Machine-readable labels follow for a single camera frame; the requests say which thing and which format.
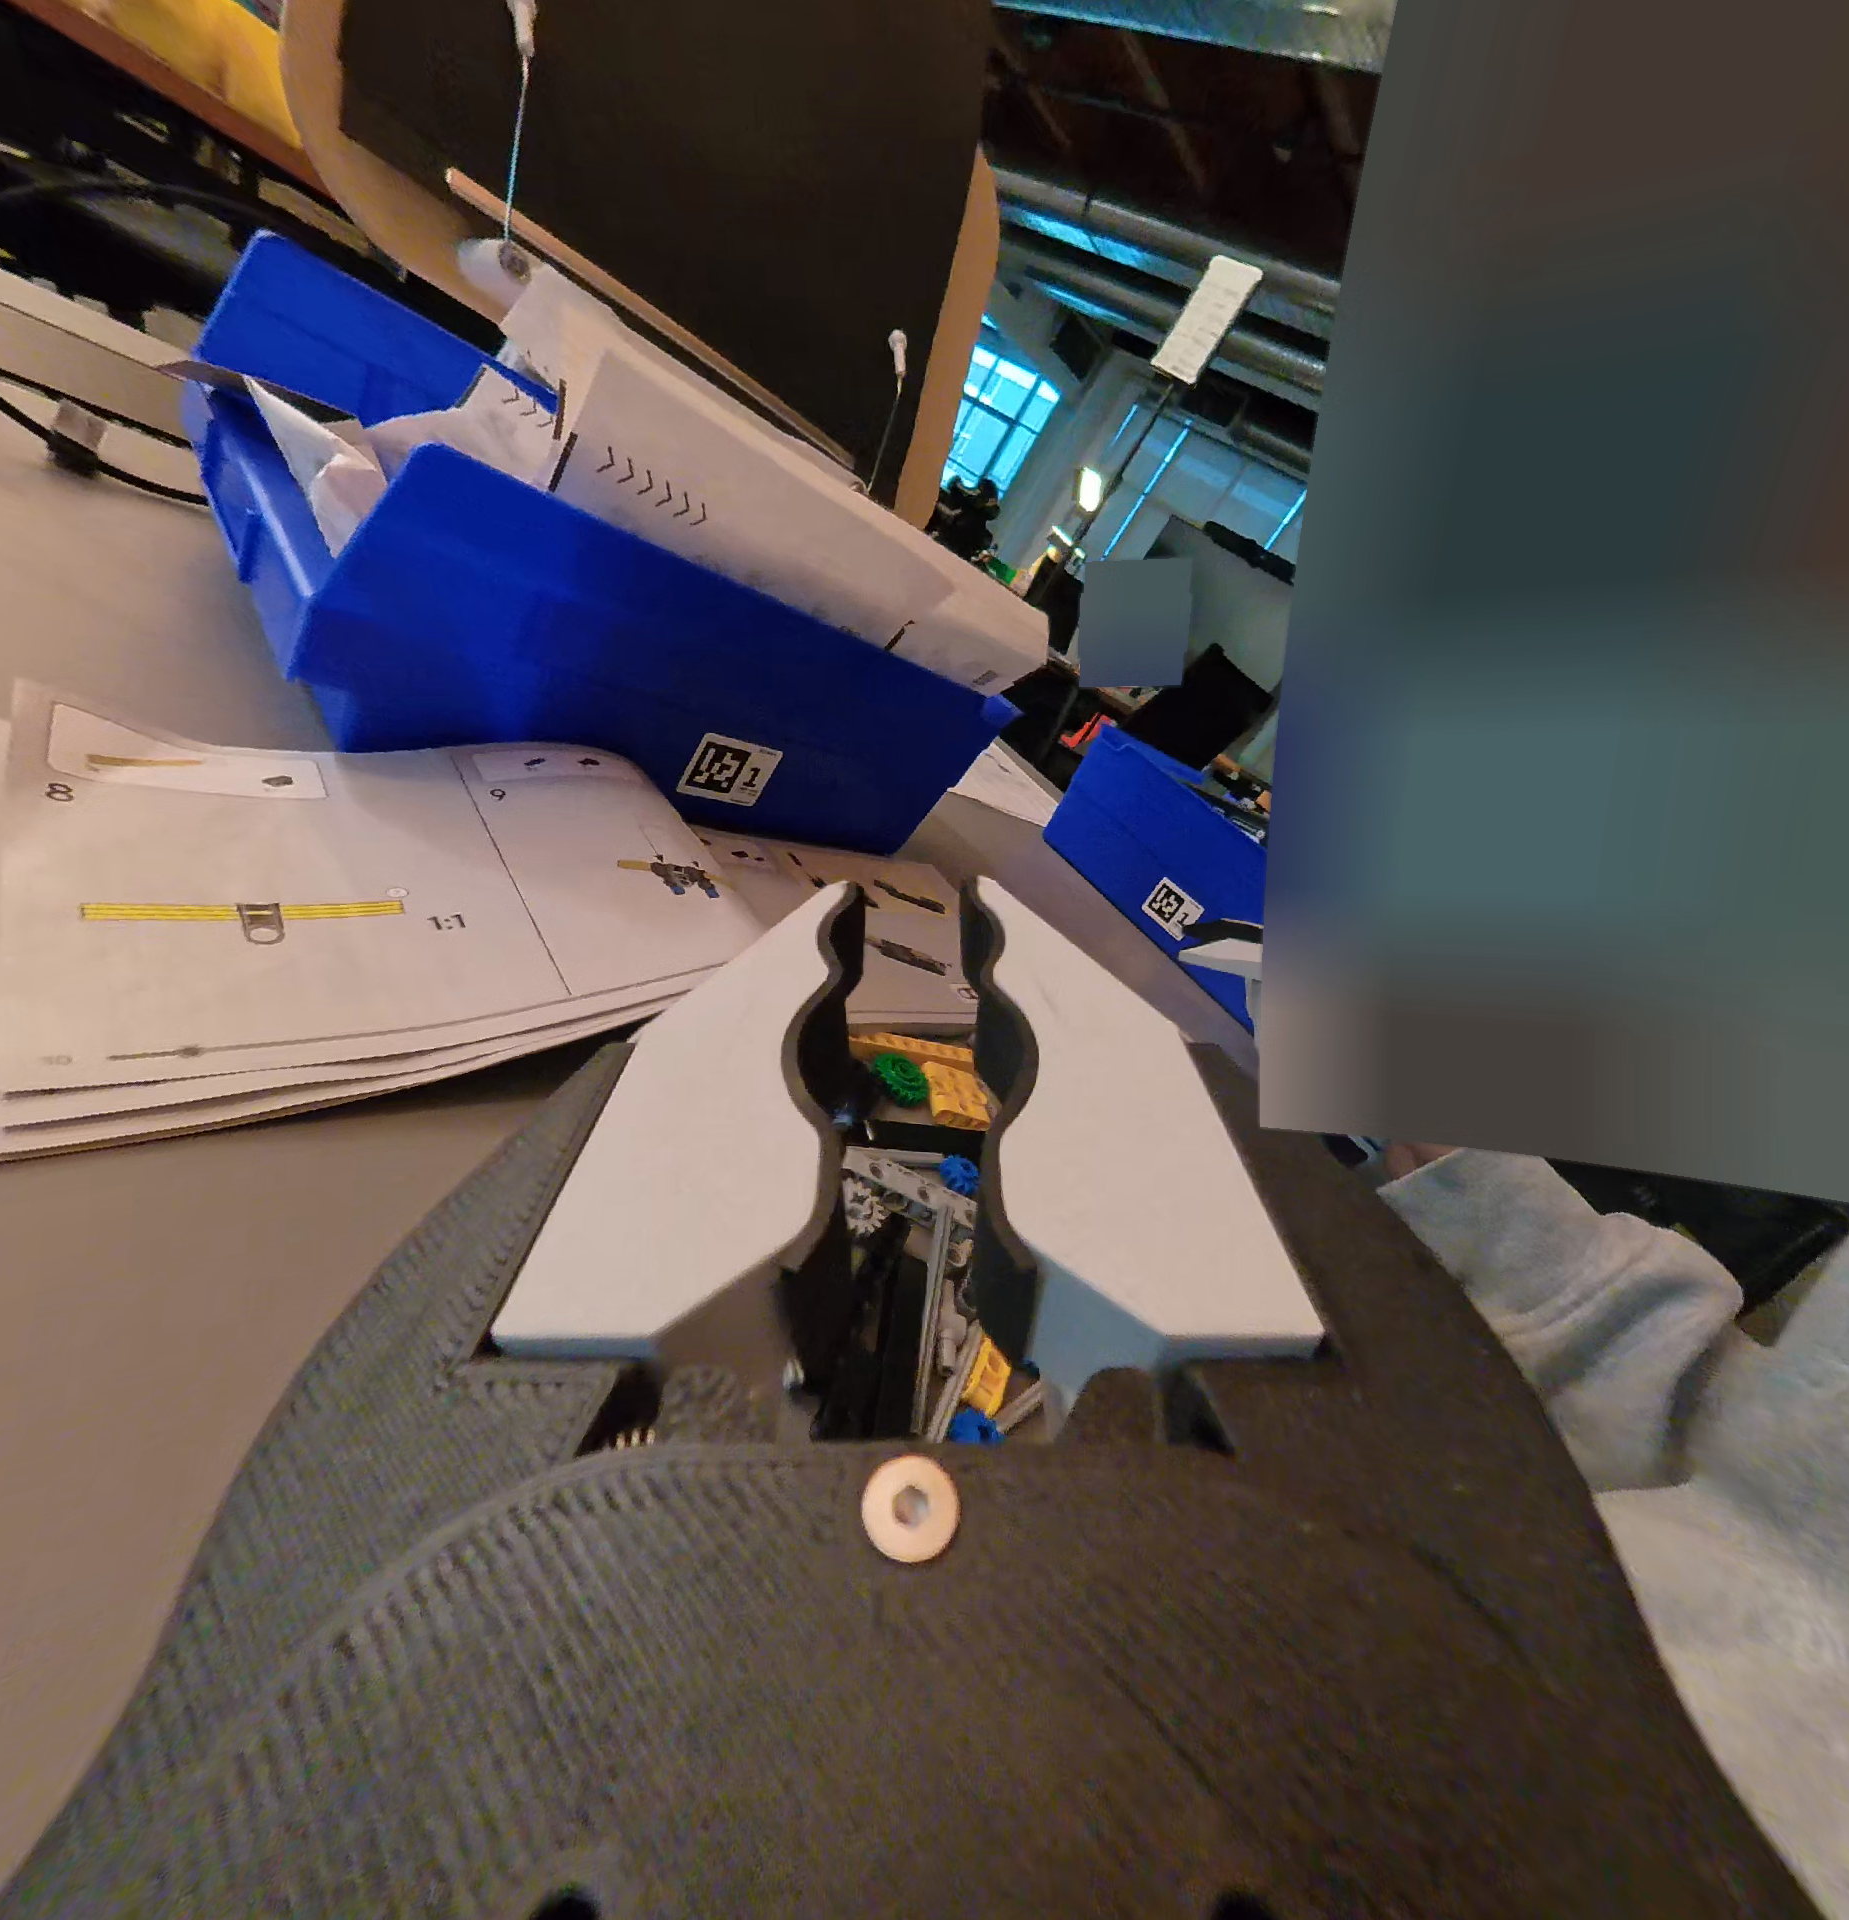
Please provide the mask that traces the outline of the white hanging light panel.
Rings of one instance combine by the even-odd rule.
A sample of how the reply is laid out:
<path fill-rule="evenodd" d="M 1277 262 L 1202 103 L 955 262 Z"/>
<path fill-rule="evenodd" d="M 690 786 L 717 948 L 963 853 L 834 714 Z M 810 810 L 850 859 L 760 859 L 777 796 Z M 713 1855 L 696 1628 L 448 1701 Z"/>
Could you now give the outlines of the white hanging light panel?
<path fill-rule="evenodd" d="M 1150 370 L 1184 388 L 1197 382 L 1259 289 L 1264 268 L 1223 253 L 1211 255 L 1178 319 L 1150 355 Z"/>

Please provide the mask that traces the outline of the person's right forearm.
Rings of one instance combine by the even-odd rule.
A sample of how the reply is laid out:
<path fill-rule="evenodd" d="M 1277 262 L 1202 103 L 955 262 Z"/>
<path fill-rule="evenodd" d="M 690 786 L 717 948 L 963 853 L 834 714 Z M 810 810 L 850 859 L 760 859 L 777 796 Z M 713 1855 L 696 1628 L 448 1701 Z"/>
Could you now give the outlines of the person's right forearm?
<path fill-rule="evenodd" d="M 1596 1491 L 1703 1478 L 1849 1517 L 1849 1235 L 1766 1345 L 1715 1254 L 1597 1214 L 1531 1156 L 1423 1149 L 1377 1193 L 1466 1287 Z"/>

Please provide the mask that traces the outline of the crumpled white paper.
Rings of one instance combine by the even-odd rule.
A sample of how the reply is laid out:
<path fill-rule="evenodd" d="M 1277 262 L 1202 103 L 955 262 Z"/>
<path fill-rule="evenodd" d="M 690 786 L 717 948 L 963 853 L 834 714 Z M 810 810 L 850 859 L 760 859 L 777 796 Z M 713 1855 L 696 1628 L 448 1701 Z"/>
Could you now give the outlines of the crumpled white paper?
<path fill-rule="evenodd" d="M 455 404 L 377 425 L 314 419 L 281 388 L 246 376 L 244 389 L 283 454 L 333 555 L 382 500 L 425 444 L 444 444 L 484 467 L 539 481 L 559 447 L 559 414 L 501 370 L 484 367 Z"/>

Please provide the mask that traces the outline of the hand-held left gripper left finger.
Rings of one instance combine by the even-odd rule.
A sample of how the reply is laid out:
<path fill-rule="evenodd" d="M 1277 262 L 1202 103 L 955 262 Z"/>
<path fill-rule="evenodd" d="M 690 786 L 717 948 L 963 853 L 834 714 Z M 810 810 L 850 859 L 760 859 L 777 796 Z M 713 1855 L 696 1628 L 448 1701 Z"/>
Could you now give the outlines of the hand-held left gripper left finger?
<path fill-rule="evenodd" d="M 678 1358 L 840 1226 L 864 895 L 820 886 L 630 1045 L 490 1324 L 500 1357 Z"/>

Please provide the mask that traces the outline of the white paper sheet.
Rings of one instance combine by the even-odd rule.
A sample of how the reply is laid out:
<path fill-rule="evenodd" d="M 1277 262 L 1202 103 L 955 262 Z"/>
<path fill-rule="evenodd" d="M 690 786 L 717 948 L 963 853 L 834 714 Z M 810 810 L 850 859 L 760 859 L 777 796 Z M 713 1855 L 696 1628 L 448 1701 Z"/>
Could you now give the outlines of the white paper sheet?
<path fill-rule="evenodd" d="M 984 748 L 960 781 L 947 790 L 947 796 L 981 803 L 1008 819 L 1025 822 L 1038 832 L 1061 803 L 1057 786 L 1001 739 Z"/>

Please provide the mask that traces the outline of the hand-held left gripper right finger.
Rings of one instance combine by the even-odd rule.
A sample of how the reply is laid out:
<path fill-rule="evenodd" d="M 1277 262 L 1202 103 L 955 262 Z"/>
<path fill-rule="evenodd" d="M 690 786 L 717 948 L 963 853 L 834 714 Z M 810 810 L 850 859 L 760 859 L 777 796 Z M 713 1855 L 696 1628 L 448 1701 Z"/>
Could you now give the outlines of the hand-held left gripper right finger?
<path fill-rule="evenodd" d="M 963 889 L 960 935 L 1001 1105 L 970 1301 L 1051 1416 L 1100 1374 L 1318 1357 L 1321 1309 L 1176 1022 L 995 878 Z"/>

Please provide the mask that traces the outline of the blue plastic bin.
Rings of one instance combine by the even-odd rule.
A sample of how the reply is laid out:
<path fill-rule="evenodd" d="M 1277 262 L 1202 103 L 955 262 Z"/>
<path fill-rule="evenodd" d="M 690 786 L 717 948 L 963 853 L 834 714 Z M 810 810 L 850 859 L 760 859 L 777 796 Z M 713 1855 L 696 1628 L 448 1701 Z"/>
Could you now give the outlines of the blue plastic bin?
<path fill-rule="evenodd" d="M 1189 767 L 1127 730 L 1093 737 L 1042 837 L 1173 961 L 1193 925 L 1260 920 L 1260 840 Z"/>
<path fill-rule="evenodd" d="M 472 344 L 289 238 L 242 248 L 180 401 L 278 670 L 335 746 L 580 742 L 720 830 L 895 853 L 1015 719 L 1036 609 L 921 541 L 951 595 L 863 638 L 447 444 L 421 444 L 340 546 L 244 379 L 360 425 L 517 382 Z"/>

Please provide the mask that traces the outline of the lego instruction booklet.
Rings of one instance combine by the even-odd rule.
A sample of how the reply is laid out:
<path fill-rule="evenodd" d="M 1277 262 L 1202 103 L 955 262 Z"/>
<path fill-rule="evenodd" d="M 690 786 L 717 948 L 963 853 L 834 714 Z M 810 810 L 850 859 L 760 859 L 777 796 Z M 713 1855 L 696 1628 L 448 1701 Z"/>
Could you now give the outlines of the lego instruction booklet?
<path fill-rule="evenodd" d="M 0 1157 L 600 1037 L 839 883 L 864 895 L 851 1022 L 969 1025 L 931 866 L 689 825 L 600 746 L 236 748 L 20 683 L 0 717 Z"/>

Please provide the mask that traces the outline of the grey lego technic assembly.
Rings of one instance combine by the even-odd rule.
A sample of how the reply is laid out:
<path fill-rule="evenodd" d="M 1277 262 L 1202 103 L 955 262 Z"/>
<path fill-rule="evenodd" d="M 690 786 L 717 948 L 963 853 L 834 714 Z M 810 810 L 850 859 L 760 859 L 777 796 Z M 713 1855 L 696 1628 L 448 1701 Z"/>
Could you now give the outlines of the grey lego technic assembly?
<path fill-rule="evenodd" d="M 928 1446 L 1046 1443 L 1057 1402 L 975 1307 L 980 1162 L 998 1104 L 973 1037 L 855 1025 L 827 1099 L 839 1214 L 786 1274 L 791 1433 Z"/>

